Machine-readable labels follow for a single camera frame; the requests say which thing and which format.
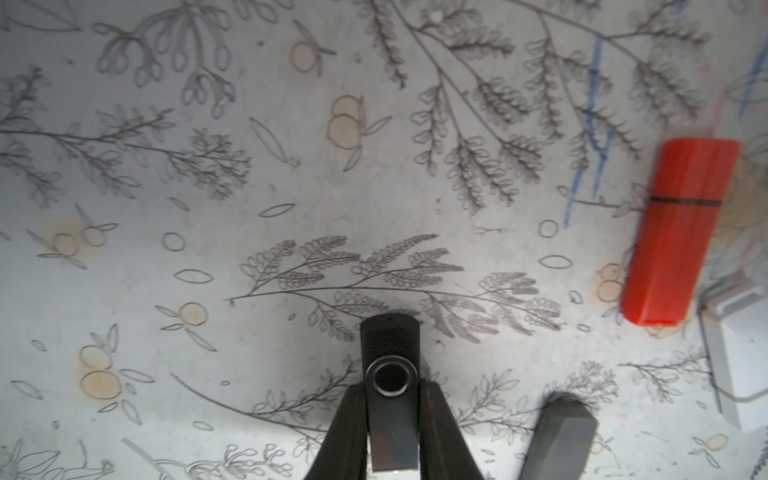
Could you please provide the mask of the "black swivel usb flash drive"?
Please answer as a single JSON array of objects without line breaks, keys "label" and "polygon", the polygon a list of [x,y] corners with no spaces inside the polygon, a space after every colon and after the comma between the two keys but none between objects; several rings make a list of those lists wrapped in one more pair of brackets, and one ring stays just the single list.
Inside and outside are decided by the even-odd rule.
[{"label": "black swivel usb flash drive", "polygon": [[360,328],[371,465],[375,472],[419,465],[420,324],[385,313]]}]

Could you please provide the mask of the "red usb flash drive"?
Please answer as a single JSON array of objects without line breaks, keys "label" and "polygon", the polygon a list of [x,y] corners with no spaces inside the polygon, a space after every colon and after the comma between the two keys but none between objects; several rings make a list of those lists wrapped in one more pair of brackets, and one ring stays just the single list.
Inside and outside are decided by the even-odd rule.
[{"label": "red usb flash drive", "polygon": [[621,311],[641,327],[685,320],[742,144],[677,138],[661,147]]}]

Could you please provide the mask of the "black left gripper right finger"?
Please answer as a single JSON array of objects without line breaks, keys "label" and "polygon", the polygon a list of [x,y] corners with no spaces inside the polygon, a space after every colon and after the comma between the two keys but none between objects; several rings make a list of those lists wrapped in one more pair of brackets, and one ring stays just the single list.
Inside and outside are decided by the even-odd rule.
[{"label": "black left gripper right finger", "polygon": [[480,480],[475,463],[441,386],[419,385],[419,455],[423,480]]}]

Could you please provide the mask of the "white square usb flash drive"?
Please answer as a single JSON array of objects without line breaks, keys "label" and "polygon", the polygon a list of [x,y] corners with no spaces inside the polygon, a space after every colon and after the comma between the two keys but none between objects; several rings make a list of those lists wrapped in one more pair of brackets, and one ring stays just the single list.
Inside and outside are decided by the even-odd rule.
[{"label": "white square usb flash drive", "polygon": [[767,291],[741,273],[703,297],[701,325],[719,411],[744,433],[767,425]]}]

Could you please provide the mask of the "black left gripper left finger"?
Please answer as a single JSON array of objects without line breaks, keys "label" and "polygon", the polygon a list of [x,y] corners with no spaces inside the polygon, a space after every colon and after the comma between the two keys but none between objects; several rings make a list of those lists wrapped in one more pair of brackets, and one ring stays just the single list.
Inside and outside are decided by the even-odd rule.
[{"label": "black left gripper left finger", "polygon": [[362,383],[349,386],[306,480],[363,480],[367,475],[367,406]]}]

